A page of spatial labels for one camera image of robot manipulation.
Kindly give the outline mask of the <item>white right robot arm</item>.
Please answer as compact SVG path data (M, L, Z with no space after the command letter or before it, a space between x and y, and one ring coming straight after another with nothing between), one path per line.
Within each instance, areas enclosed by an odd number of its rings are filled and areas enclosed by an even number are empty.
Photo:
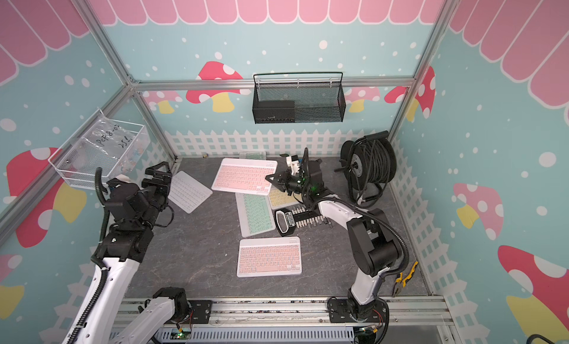
M379 211L370 213L342 200L323 181L320 164L305 151L299 166L289 166L265 177L279 191L301 196L305 209L344 226L358 271L348 290L342 310L356 322L388 321L388 306L381 302L379 289L385 277L407 268L409 250L402 236Z

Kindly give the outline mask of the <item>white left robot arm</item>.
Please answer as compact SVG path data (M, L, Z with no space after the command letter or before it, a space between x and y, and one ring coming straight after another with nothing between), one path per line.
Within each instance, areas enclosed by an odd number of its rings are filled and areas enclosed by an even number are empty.
M104 216L98 246L90 260L95 273L65 343L108 343L119 307L145 258L161 212L170 209L172 172L167 162L150 166L140 185L113 178L102 182L96 169L95 191Z

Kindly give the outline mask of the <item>pink key keyboard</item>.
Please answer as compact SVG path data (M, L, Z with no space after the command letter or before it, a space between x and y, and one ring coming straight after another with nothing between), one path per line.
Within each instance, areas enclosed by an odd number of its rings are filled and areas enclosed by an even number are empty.
M240 241L237 277L289 276L301 273L302 255L299 237Z
M265 177L274 174L277 166L274 160L224 158L211 189L266 197L271 184Z

